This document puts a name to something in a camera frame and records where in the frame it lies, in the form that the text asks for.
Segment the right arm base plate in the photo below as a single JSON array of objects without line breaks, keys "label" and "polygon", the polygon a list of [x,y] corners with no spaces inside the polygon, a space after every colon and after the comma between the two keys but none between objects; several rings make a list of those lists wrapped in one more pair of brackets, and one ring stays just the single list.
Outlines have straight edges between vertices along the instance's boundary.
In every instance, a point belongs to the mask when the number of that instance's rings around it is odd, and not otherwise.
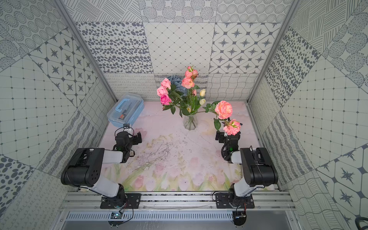
[{"label": "right arm base plate", "polygon": [[218,209],[254,209],[255,204],[252,196],[237,197],[229,193],[214,192],[212,199]]}]

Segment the coral rose cluster stem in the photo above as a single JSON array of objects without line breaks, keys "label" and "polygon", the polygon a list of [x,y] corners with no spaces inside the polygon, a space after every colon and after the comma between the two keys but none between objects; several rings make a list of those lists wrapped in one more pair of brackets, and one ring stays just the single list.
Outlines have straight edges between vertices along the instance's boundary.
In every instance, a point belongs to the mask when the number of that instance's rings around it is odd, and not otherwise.
[{"label": "coral rose cluster stem", "polygon": [[185,77],[182,80],[182,86],[187,89],[187,97],[190,100],[190,111],[191,113],[195,110],[195,101],[196,101],[196,85],[195,79],[198,76],[198,71],[193,67],[188,66],[185,72]]}]

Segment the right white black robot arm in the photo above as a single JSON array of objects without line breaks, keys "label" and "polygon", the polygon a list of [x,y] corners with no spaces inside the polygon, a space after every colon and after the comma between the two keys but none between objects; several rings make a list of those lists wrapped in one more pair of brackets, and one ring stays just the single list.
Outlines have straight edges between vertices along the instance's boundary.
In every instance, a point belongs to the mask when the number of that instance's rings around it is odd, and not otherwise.
[{"label": "right white black robot arm", "polygon": [[252,192],[277,184],[278,172],[266,148],[240,148],[240,133],[228,136],[217,131],[215,140],[223,144],[220,151],[223,160],[242,168],[242,178],[229,189],[228,203],[231,206],[251,206]]}]

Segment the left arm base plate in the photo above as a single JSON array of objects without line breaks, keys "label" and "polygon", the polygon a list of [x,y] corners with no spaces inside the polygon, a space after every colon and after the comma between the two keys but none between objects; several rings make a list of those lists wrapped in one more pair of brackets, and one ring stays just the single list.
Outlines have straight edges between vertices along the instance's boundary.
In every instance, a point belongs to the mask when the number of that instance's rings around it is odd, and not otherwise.
[{"label": "left arm base plate", "polygon": [[141,196],[140,193],[128,193],[122,199],[103,196],[100,209],[138,209]]}]

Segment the large coral pink rose stem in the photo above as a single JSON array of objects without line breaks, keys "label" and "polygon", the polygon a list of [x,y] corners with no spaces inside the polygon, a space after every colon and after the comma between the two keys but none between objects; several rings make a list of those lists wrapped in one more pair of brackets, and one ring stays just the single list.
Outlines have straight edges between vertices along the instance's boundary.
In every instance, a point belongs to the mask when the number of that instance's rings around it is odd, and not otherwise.
[{"label": "large coral pink rose stem", "polygon": [[226,101],[213,102],[203,107],[205,113],[213,113],[214,127],[217,131],[223,128],[227,136],[235,136],[241,130],[241,123],[235,119],[230,119],[233,114],[233,107]]}]

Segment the light pink rose stem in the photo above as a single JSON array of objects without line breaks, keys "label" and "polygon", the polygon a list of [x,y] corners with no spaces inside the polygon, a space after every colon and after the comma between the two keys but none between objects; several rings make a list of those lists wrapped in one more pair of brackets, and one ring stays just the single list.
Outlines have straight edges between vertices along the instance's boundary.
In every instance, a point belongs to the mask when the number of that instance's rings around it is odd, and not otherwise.
[{"label": "light pink rose stem", "polygon": [[163,79],[159,88],[157,89],[157,95],[159,96],[159,98],[163,94],[175,95],[177,97],[184,96],[183,93],[176,90],[176,86],[174,84],[171,84],[171,82],[167,78]]}]

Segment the magenta rose stem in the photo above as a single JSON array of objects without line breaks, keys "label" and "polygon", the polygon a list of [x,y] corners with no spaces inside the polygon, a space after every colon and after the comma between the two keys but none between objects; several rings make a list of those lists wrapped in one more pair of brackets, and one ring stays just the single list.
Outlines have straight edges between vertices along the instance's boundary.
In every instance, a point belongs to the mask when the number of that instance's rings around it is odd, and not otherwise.
[{"label": "magenta rose stem", "polygon": [[163,111],[169,110],[174,115],[176,111],[181,111],[182,98],[175,95],[163,94],[160,96],[160,102],[163,106]]}]

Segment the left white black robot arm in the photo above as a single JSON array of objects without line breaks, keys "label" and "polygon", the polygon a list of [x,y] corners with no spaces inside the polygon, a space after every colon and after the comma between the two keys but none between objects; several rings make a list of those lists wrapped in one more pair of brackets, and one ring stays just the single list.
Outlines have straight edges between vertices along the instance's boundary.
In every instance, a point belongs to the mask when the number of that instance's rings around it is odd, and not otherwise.
[{"label": "left white black robot arm", "polygon": [[102,196],[101,209],[137,209],[141,194],[127,194],[123,185],[102,175],[107,164],[123,164],[135,156],[134,145],[142,143],[141,133],[131,128],[115,134],[112,150],[105,148],[78,148],[61,174],[61,183],[86,188]]}]

